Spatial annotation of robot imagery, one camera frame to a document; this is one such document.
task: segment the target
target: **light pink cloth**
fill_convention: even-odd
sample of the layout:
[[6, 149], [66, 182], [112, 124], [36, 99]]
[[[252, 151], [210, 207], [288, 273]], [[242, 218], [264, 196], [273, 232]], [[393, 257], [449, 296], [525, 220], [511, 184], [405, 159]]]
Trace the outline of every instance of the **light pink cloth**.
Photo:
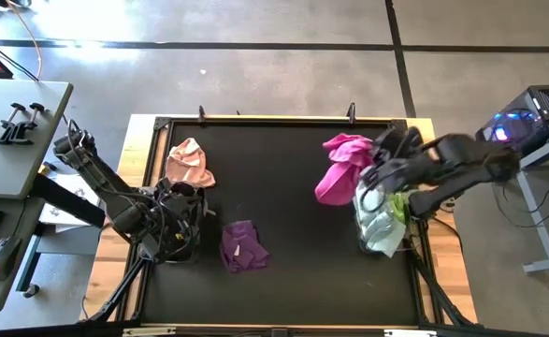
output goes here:
[[334, 164], [315, 187], [315, 197], [323, 204], [340, 206], [351, 202], [359, 181], [359, 172], [374, 163], [371, 139], [339, 134], [322, 144]]
[[170, 150], [166, 161], [166, 177], [171, 183], [184, 182], [193, 187], [216, 184], [213, 174], [206, 170], [206, 154], [193, 138]]

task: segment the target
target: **blue light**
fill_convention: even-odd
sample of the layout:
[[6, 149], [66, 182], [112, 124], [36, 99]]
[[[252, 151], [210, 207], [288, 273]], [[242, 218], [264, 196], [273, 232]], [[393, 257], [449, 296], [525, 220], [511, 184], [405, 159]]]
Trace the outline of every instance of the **blue light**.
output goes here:
[[505, 129], [502, 127], [497, 127], [497, 130], [495, 131], [495, 136], [498, 140], [504, 141], [509, 140], [509, 137], [507, 137], [507, 133], [505, 133]]

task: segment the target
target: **purple cloth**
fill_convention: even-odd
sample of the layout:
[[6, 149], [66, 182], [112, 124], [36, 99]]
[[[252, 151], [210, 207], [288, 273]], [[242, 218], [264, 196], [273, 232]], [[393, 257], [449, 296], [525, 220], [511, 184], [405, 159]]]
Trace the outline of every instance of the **purple cloth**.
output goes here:
[[224, 226], [220, 255], [229, 272], [265, 268], [270, 257], [257, 241], [257, 232], [251, 220]]
[[322, 146], [334, 164], [315, 187], [315, 197], [326, 205], [348, 204], [355, 195], [359, 172], [374, 163], [374, 145], [363, 136], [341, 133]]

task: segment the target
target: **black floor line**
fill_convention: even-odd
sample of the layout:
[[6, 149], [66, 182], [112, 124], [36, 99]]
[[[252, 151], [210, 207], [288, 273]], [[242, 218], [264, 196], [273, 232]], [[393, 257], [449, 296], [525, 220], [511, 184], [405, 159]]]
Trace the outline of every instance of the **black floor line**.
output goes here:
[[[41, 39], [41, 48], [105, 48], [136, 50], [241, 50], [241, 51], [391, 51], [389, 44], [252, 43], [252, 42], [140, 42]], [[0, 39], [1, 47], [34, 47], [31, 40]]]
[[501, 53], [549, 53], [549, 46], [431, 46], [402, 45], [403, 51], [419, 52], [501, 52]]
[[[253, 42], [143, 42], [43, 38], [41, 48], [105, 48], [139, 50], [245, 50], [245, 51], [394, 51], [393, 44], [370, 43], [253, 43]], [[33, 48], [31, 40], [0, 39], [0, 47]], [[514, 52], [549, 53], [549, 46], [406, 45], [403, 52]]]
[[401, 36], [398, 33], [397, 14], [393, 5], [393, 0], [385, 0], [386, 13], [388, 14], [388, 23], [390, 24], [390, 35], [393, 38], [393, 47], [395, 49], [395, 60], [397, 61], [398, 85], [401, 88], [403, 96], [403, 105], [407, 117], [415, 118], [415, 105], [413, 104], [412, 88], [409, 85], [407, 75], [407, 66], [405, 65], [405, 55], [401, 46]]

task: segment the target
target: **cloth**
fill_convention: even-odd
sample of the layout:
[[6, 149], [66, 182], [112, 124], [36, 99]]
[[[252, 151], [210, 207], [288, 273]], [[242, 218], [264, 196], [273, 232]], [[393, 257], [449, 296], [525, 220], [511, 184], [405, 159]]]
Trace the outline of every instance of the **cloth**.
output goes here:
[[[364, 208], [361, 205], [361, 197], [364, 197]], [[381, 186], [367, 191], [360, 182], [355, 189], [354, 197], [355, 217], [359, 228], [359, 240], [363, 247], [370, 252], [383, 252], [388, 257], [398, 249], [405, 235], [405, 200], [401, 194], [391, 194], [384, 198]]]
[[257, 232], [251, 220], [224, 226], [220, 255], [229, 272], [265, 268], [270, 257], [257, 241]]
[[315, 197], [326, 205], [351, 202], [359, 181], [359, 172], [373, 164], [371, 139], [359, 135], [339, 134], [322, 144], [334, 163], [315, 187]]
[[216, 184], [213, 174], [206, 170], [206, 154], [193, 138], [173, 147], [166, 161], [166, 177], [171, 183], [184, 182], [193, 187]]

